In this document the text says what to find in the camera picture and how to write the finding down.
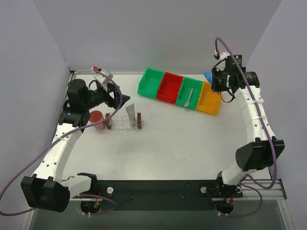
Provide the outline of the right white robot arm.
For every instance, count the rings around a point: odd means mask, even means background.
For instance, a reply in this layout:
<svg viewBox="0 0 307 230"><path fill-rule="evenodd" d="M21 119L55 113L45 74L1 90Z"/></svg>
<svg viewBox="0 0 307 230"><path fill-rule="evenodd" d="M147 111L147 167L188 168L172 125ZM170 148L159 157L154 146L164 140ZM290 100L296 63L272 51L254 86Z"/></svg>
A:
<svg viewBox="0 0 307 230"><path fill-rule="evenodd" d="M242 55L231 57L228 52L216 55L218 63L212 68L214 92L228 92L239 103L247 129L247 143L236 151L236 161L221 177L226 185L238 184L247 174L275 164L285 148L269 125L260 94L260 82L255 72L242 66Z"/></svg>

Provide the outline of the blue toothpaste tube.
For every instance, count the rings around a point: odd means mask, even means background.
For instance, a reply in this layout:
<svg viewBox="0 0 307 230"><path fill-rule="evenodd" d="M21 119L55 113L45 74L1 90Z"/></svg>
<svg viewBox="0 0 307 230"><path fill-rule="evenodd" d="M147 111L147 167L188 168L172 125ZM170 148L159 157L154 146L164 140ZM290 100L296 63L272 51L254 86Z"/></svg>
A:
<svg viewBox="0 0 307 230"><path fill-rule="evenodd" d="M214 89L213 89L213 75L212 75L212 72L209 71L209 70L206 70L206 71L204 72L204 76L205 76L206 80L208 81L208 83L210 84L211 90L214 92Z"/></svg>

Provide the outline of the clear rack with brown ends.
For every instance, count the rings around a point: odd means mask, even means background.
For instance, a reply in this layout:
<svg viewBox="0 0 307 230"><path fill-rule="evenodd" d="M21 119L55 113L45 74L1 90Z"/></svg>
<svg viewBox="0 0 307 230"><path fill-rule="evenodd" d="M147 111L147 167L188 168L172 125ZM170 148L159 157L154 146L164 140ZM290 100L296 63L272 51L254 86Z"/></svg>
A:
<svg viewBox="0 0 307 230"><path fill-rule="evenodd" d="M106 131L110 133L135 133L142 130L142 115L135 112L135 124L131 124L126 114L115 114L108 118L104 124Z"/></svg>

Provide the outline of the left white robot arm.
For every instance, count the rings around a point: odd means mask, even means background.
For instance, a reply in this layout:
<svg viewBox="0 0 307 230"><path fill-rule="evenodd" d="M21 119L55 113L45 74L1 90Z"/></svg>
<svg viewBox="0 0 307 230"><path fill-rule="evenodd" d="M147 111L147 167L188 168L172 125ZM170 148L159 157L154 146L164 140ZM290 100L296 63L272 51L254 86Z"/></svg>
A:
<svg viewBox="0 0 307 230"><path fill-rule="evenodd" d="M99 185L94 174L81 172L63 181L65 165L89 121L89 111L102 103L118 110L130 99L112 83L106 88L97 85L95 90L90 90L82 79L68 83L67 97L52 147L32 176L25 176L21 182L26 201L32 208L63 212L71 198L79 194L87 197L98 194Z"/></svg>

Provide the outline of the pink cup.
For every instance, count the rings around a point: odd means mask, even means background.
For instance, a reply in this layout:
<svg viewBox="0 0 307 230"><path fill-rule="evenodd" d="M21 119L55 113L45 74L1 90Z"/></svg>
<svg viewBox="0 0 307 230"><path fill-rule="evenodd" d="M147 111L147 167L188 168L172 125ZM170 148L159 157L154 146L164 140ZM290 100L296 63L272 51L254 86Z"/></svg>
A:
<svg viewBox="0 0 307 230"><path fill-rule="evenodd" d="M102 120L104 119L103 117L103 113L101 111L98 110L94 110L90 113L90 123L98 123L97 125L94 125L93 127L98 130L101 131L105 128L105 124L104 122L102 122Z"/></svg>

